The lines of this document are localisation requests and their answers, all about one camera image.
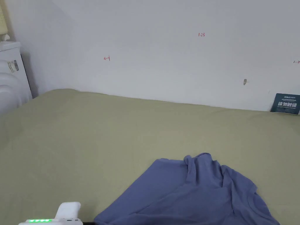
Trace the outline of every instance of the mattress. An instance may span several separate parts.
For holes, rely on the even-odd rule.
[[[53,218],[79,201],[92,221],[157,158],[208,152],[298,224],[300,117],[61,89],[0,117],[0,218]]]

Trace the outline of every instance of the green bedsheet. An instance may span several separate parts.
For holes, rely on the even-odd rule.
[[[93,218],[157,158],[209,152],[250,178],[281,224],[298,224],[300,117],[78,92],[43,94],[0,118],[0,219]]]

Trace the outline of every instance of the blue shirt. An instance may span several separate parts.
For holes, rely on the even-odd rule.
[[[279,224],[256,185],[208,153],[156,160],[114,203],[98,225]]]

